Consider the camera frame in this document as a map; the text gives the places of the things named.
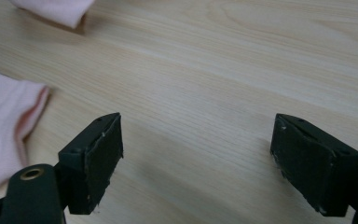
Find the pink fabric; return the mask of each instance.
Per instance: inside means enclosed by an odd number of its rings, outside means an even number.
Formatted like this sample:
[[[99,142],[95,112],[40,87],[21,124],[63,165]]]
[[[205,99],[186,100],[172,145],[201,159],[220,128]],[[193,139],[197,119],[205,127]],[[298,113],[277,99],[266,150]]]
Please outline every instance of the pink fabric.
[[[27,165],[23,138],[35,126],[48,87],[0,75],[0,184]]]
[[[76,28],[94,0],[9,0],[14,6],[57,23]]]

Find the table surface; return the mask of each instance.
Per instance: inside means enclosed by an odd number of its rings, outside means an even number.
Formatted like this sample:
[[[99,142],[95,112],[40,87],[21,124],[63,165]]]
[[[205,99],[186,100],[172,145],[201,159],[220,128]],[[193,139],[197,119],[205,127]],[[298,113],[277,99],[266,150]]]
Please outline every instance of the table surface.
[[[358,150],[358,0],[98,0],[75,30],[0,0],[0,73],[52,89],[30,164],[122,115],[125,159],[68,223],[351,223],[316,213],[269,146],[284,113]]]

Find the wooden table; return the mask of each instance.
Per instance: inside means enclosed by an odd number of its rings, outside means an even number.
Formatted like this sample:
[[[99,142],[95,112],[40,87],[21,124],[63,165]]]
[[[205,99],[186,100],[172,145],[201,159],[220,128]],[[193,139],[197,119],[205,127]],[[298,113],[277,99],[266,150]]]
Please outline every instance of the wooden table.
[[[0,0],[0,73],[52,88],[31,164],[122,115],[125,159],[68,223],[351,223],[316,213],[269,145],[285,113],[358,149],[358,0],[98,0],[75,30]]]

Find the light wood surface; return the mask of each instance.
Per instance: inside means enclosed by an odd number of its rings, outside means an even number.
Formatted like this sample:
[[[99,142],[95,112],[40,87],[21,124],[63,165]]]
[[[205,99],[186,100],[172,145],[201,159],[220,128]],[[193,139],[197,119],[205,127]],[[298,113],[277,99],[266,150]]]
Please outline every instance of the light wood surface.
[[[285,113],[358,149],[358,0],[97,0],[74,31],[0,0],[0,73],[52,88],[31,164],[122,114],[125,159],[68,223],[351,223],[316,213],[269,145]]]

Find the cloth fold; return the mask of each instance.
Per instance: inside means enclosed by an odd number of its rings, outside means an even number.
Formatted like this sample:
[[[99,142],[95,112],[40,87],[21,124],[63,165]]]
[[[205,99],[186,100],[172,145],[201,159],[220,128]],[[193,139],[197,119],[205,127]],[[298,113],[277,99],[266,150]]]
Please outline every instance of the cloth fold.
[[[48,87],[0,75],[0,184],[27,165],[23,138],[35,126]]]
[[[24,8],[48,20],[73,29],[80,23],[94,0],[9,0],[15,7]]]

